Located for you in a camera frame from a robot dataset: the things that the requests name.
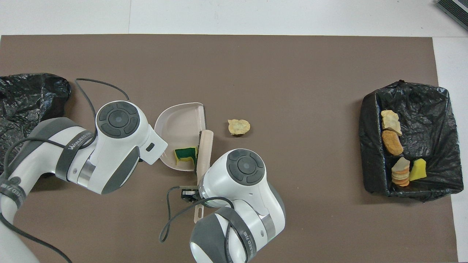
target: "white floor tile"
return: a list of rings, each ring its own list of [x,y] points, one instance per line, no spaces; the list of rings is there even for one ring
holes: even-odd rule
[[[0,35],[128,33],[131,0],[1,0]]]
[[[433,0],[132,0],[129,33],[468,37]]]
[[[460,142],[463,184],[468,186],[468,37],[435,37],[439,86],[448,89]],[[468,262],[468,190],[452,195],[458,261]]]

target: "black plastic bag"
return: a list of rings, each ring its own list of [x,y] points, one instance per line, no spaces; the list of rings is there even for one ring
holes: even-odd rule
[[[7,149],[27,137],[39,122],[62,117],[70,93],[68,81],[53,74],[0,77],[0,174]],[[12,157],[19,150],[17,147]]]
[[[390,154],[382,143],[382,110],[398,114],[400,156]],[[463,190],[457,126],[446,89],[400,80],[373,91],[362,101],[359,138],[366,191],[425,202]],[[401,156],[424,159],[427,177],[406,187],[392,183],[391,168]]]

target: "brown tabletop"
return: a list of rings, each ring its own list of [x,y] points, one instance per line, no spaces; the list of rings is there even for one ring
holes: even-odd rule
[[[371,195],[362,184],[362,98],[400,79],[437,85],[430,38],[2,36],[0,75],[38,72],[110,82],[152,125],[170,106],[203,103],[214,132],[212,162],[230,149],[256,151],[285,203],[284,231],[252,262],[457,261],[450,197],[423,204]],[[106,86],[83,87],[97,109],[123,98]],[[76,90],[66,115],[94,130]],[[232,137],[232,118],[248,120],[251,131]],[[158,235],[167,221],[167,189],[195,180],[161,161],[140,163],[121,189],[104,196],[41,179],[15,225],[77,263],[194,262],[192,211],[173,223],[166,243]],[[188,205],[171,197],[173,211]],[[63,262],[25,242],[42,262]]]

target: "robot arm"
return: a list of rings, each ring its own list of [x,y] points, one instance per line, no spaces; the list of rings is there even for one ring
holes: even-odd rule
[[[267,182],[266,167],[258,154],[235,149],[221,156],[199,184],[202,198],[226,197],[234,209],[221,207],[196,223],[190,249],[198,263],[244,263],[285,227],[281,197]]]
[[[98,194],[121,187],[140,159],[153,164],[164,152],[167,143],[148,124],[143,112],[133,103],[110,102],[98,112],[95,120],[97,139],[79,149],[93,134],[68,118],[40,122],[30,137],[49,139],[64,148],[29,141],[9,165],[0,189],[0,212],[13,223],[21,202],[44,173],[55,173],[65,181],[77,183]],[[5,194],[18,192],[18,198]],[[15,233],[0,224],[2,261],[37,262]]]

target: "round gray button pad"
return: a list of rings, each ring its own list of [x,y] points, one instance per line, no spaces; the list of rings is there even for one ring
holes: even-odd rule
[[[231,178],[242,185],[254,185],[265,175],[265,164],[256,153],[237,149],[229,153],[226,161]]]
[[[140,117],[135,106],[128,102],[112,102],[97,114],[97,127],[111,138],[125,138],[138,128]]]

